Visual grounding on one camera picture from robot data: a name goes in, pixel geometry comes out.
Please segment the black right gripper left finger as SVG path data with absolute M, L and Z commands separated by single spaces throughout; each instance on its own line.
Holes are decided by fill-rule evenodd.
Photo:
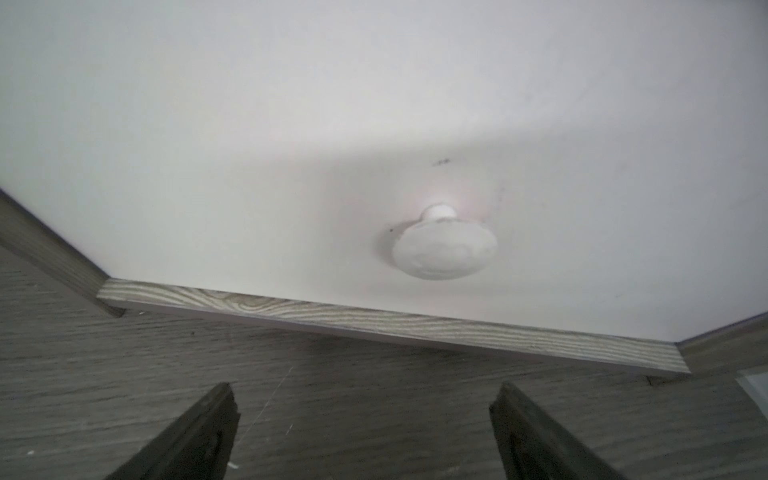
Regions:
M 222 480 L 240 413 L 228 383 L 219 383 L 108 480 Z

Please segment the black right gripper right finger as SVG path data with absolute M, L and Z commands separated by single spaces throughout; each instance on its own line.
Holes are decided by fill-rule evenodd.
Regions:
M 501 385 L 489 415 L 508 479 L 624 479 L 511 382 Z

